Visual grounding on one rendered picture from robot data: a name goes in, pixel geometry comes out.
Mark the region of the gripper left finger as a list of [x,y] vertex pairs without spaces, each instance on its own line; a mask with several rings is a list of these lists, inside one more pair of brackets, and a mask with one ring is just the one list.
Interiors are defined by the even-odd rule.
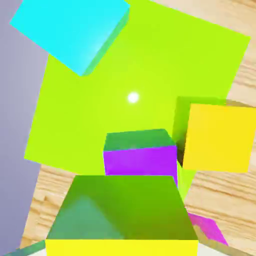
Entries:
[[24,248],[17,248],[4,256],[47,256],[45,240],[34,243]]

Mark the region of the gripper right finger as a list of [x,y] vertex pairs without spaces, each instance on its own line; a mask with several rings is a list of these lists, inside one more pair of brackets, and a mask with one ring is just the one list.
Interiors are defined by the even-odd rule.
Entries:
[[208,239],[201,228],[193,226],[198,238],[197,256],[247,256],[247,253],[223,243]]

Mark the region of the small yellow cube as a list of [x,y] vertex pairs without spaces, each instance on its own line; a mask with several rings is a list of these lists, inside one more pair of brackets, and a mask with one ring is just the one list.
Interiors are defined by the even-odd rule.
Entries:
[[47,235],[47,256],[198,256],[171,176],[77,175]]

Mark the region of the small orange-yellow cube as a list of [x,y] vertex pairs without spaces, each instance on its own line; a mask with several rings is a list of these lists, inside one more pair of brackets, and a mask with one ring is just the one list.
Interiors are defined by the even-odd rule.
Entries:
[[179,96],[172,138],[185,170],[246,173],[256,131],[256,106],[216,97]]

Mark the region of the small purple cube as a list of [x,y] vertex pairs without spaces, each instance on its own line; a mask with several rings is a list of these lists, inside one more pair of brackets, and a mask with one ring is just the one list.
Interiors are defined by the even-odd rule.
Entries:
[[172,176],[178,184],[177,146],[163,128],[108,133],[103,161],[107,176]]

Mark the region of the small cyan cube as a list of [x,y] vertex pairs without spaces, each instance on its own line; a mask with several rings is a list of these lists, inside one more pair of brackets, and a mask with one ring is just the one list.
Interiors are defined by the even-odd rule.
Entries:
[[10,24],[85,76],[127,24],[129,12],[125,0],[22,0]]

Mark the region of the large lime green box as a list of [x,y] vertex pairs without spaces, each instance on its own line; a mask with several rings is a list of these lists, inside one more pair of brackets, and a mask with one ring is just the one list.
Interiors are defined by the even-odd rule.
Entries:
[[191,103],[224,104],[250,37],[150,0],[127,0],[129,19],[93,72],[47,61],[24,157],[103,175],[108,133],[165,129],[181,145]]

